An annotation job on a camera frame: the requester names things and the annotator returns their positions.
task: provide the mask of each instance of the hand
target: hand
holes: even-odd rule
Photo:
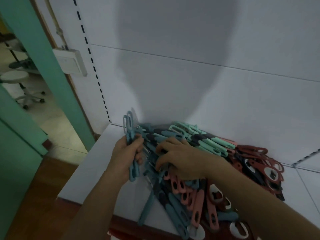
[[[122,137],[114,146],[109,165],[106,169],[106,174],[112,178],[118,179],[121,186],[129,180],[129,167],[134,161],[141,165],[142,161],[143,138],[136,134],[136,139],[127,145],[126,136]]]
[[[209,168],[230,167],[230,164],[222,157],[194,148],[186,140],[180,142],[170,137],[161,142],[156,151],[159,153],[162,149],[167,153],[158,159],[155,168],[160,170],[163,164],[171,163],[174,167],[170,167],[170,172],[182,180],[207,178],[208,174],[212,173],[208,170]]]

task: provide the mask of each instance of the person's left hand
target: person's left hand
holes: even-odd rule
[[[114,146],[106,173],[112,175],[115,180],[119,180],[121,186],[129,180],[129,167],[134,161],[141,165],[142,161],[143,138],[136,134],[136,139],[127,145],[126,136],[122,137]]]

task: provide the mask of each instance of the pile of peelers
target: pile of peelers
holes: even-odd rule
[[[205,178],[192,181],[180,180],[170,171],[170,165],[163,167],[160,172],[155,170],[158,158],[166,153],[166,151],[156,153],[156,147],[169,137],[178,140],[186,139],[191,146],[199,150],[225,158],[240,173],[275,197],[285,200],[281,187],[281,182],[284,180],[281,173],[284,172],[284,167],[267,156],[266,148],[238,145],[235,141],[200,130],[196,125],[178,121],[165,128],[151,124],[138,124],[130,111],[123,117],[123,127],[128,144],[134,141],[136,133],[144,138],[146,160],[143,175],[152,190],[138,220],[140,226],[144,224],[154,200],[157,199],[184,240],[195,236],[200,225],[216,233],[220,229],[219,223],[225,226],[226,222],[229,233],[236,239],[248,239],[249,235],[253,234],[250,226],[239,220],[237,210],[213,182]],[[136,161],[129,170],[130,181],[135,181],[135,178],[140,175]]]

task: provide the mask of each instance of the person's right hand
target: person's right hand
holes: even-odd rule
[[[170,172],[181,180],[207,178],[212,168],[230,167],[222,157],[194,148],[186,140],[180,142],[170,137],[157,146],[156,152],[160,153],[162,149],[167,153],[158,159],[155,169],[159,171],[162,165],[171,163],[174,167],[170,167]]]

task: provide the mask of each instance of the white panel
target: white panel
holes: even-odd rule
[[[313,157],[310,157],[302,163],[299,163],[297,166],[317,170],[320,172],[320,153]]]
[[[92,44],[320,81],[320,0],[77,0]]]
[[[320,210],[320,173],[297,169],[315,205]]]
[[[299,177],[297,170],[285,167],[283,177],[282,193],[285,203],[320,228],[320,214]]]
[[[123,135],[122,127],[109,125],[58,197],[82,204],[106,170],[114,145]],[[114,214],[135,222],[138,221],[149,195],[150,190],[147,188],[147,183],[143,177],[137,178],[133,183],[126,183],[119,193]],[[146,225],[178,234],[167,213],[157,200],[154,201],[146,218]]]
[[[284,163],[319,148],[320,83],[93,45],[112,122],[186,121]]]
[[[56,34],[54,23],[44,0],[35,1],[54,41],[61,47],[62,41]],[[81,53],[88,75],[86,77],[71,75],[72,83],[93,131],[101,134],[109,124],[109,118],[106,113],[105,104],[103,103],[102,93],[100,92],[98,80],[95,75],[96,73],[94,72],[93,64],[91,62],[91,57],[93,56],[90,55],[88,51],[90,44],[86,44],[86,35],[82,31],[81,21],[78,19],[78,8],[74,5],[73,0],[50,0],[50,3],[58,23],[63,30],[69,48],[79,50]]]

